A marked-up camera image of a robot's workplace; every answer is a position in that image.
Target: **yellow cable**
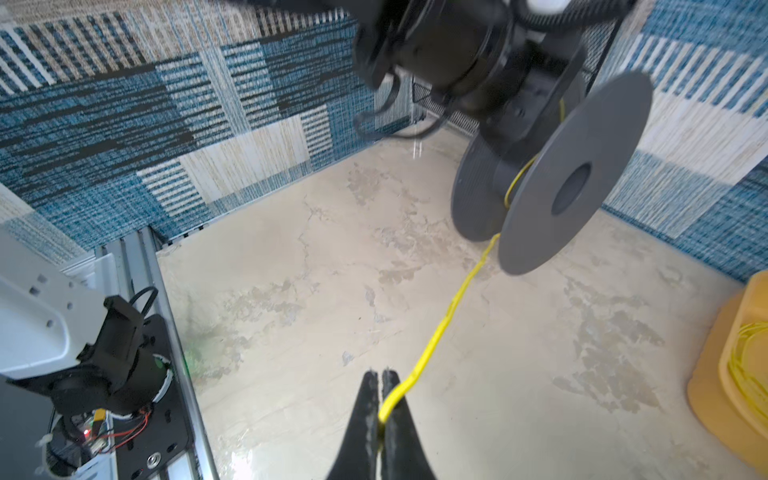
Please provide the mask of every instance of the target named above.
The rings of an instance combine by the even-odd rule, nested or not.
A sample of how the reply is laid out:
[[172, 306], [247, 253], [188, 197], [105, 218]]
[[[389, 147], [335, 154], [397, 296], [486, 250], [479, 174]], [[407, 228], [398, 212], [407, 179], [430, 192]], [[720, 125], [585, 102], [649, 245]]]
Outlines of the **yellow cable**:
[[384, 425], [389, 418], [389, 416], [392, 414], [392, 410], [397, 406], [398, 402], [400, 402], [400, 399], [402, 397], [406, 396], [406, 393], [413, 388], [413, 386], [416, 384], [416, 381], [419, 380], [419, 377], [421, 376], [422, 372], [424, 372], [424, 368], [427, 366], [427, 363], [429, 362], [429, 359], [432, 358], [432, 354], [435, 352], [435, 348], [437, 347], [437, 344], [440, 342], [440, 339], [442, 338], [442, 334], [445, 333], [445, 329], [448, 328], [448, 325], [451, 323], [451, 320], [453, 320], [453, 314], [456, 311], [456, 308], [458, 307], [458, 303], [462, 301], [462, 297], [464, 296], [464, 292], [467, 291], [467, 287], [469, 286], [469, 282], [472, 281], [473, 278], [475, 278], [475, 275], [478, 274], [482, 266], [485, 264], [485, 260], [488, 258], [488, 254], [491, 253], [491, 249], [496, 244], [496, 240], [498, 240], [500, 233], [497, 233], [496, 235], [491, 238], [491, 242], [488, 244], [488, 247], [485, 248], [485, 251], [482, 253], [482, 256], [480, 257], [480, 261], [478, 261], [478, 264], [475, 265], [475, 268], [472, 269], [471, 272], [469, 272], [469, 275], [464, 279], [464, 283], [462, 283], [462, 287], [458, 289], [458, 292], [453, 297], [453, 300], [451, 300], [451, 305], [448, 307], [448, 312], [445, 314], [445, 316], [442, 318], [442, 321], [437, 326], [437, 330], [435, 330], [435, 333], [432, 335], [432, 338], [429, 339], [429, 343], [427, 343], [427, 347], [424, 349], [424, 353], [422, 353], [421, 358], [419, 358], [419, 361], [416, 363], [416, 366], [413, 367], [413, 371], [410, 375], [408, 375], [408, 378], [401, 382], [399, 385], [397, 385], [394, 390], [392, 390], [389, 395], [387, 395], [386, 399], [384, 399], [384, 403], [382, 403], [381, 408], [379, 409], [379, 423]]
[[758, 380], [744, 366], [744, 356], [750, 343], [761, 333], [768, 335], [768, 322], [748, 323], [741, 326], [736, 345], [730, 353], [728, 370], [747, 405], [768, 427], [768, 385]]
[[[565, 121], [565, 101], [561, 98], [560, 99], [560, 123], [563, 123]], [[517, 175], [515, 175], [515, 179], [512, 181], [511, 184], [509, 184], [509, 188], [507, 189], [507, 194], [504, 196], [504, 206], [509, 210], [509, 206], [511, 205], [509, 201], [509, 194], [512, 193], [512, 189], [515, 188], [515, 185], [518, 184], [522, 176], [525, 174], [526, 171], [528, 171], [528, 168], [531, 168], [531, 165], [536, 161], [538, 158], [538, 154], [534, 155], [531, 160], [528, 161], [528, 163], [523, 166], [522, 169], [518, 172]]]

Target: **gray disc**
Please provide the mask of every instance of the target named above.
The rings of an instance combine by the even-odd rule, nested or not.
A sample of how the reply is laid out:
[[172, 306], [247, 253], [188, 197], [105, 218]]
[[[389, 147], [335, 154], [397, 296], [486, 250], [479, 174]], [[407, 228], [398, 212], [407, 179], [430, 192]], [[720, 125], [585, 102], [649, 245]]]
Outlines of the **gray disc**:
[[[570, 114], [584, 99], [584, 82], [577, 76], [565, 92], [566, 112]], [[515, 171], [531, 159], [559, 125], [559, 104], [543, 113], [547, 121], [519, 148], [507, 154], [505, 162], [515, 165]], [[502, 158], [477, 133], [467, 147], [456, 172], [451, 195], [451, 217], [456, 230], [467, 240], [482, 242], [502, 231], [507, 209], [503, 194], [494, 188], [494, 180]]]
[[646, 74], [622, 74], [592, 91], [556, 130], [512, 199], [498, 259], [521, 275], [552, 258], [600, 208], [645, 129], [653, 97]]

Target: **yellow bin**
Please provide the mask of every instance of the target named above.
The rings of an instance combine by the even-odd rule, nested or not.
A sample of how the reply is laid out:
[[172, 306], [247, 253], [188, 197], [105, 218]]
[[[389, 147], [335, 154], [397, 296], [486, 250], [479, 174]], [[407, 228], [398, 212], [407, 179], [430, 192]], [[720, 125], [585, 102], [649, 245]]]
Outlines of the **yellow bin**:
[[[768, 425], [750, 409], [728, 370], [740, 327], [761, 322], [768, 322], [768, 270], [753, 276], [720, 309], [688, 382], [688, 402], [710, 432], [768, 477]], [[753, 338], [744, 366], [768, 384], [768, 333]]]

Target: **table surface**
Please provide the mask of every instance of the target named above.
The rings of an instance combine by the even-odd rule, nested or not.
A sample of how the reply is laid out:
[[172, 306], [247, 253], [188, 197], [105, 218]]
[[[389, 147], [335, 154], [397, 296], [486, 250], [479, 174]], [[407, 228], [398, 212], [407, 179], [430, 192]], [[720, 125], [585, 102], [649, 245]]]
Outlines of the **table surface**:
[[[362, 374], [407, 375], [485, 246], [450, 221], [466, 144], [382, 142], [159, 252], [223, 479], [324, 478]], [[492, 257], [408, 395], [432, 469], [757, 478], [685, 396], [739, 288], [602, 212], [527, 275]]]

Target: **beige marble tabletop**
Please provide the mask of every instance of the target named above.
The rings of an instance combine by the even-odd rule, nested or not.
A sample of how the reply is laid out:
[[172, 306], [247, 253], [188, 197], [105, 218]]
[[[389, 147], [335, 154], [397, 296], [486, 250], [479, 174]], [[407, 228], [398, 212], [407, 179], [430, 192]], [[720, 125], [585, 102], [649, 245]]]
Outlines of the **beige marble tabletop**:
[[[407, 375], [484, 247], [450, 221], [466, 144], [377, 144], [159, 253], [223, 479], [325, 478], [362, 374]], [[685, 396], [739, 288], [602, 212], [527, 275], [493, 253], [407, 397], [432, 469], [757, 478]]]

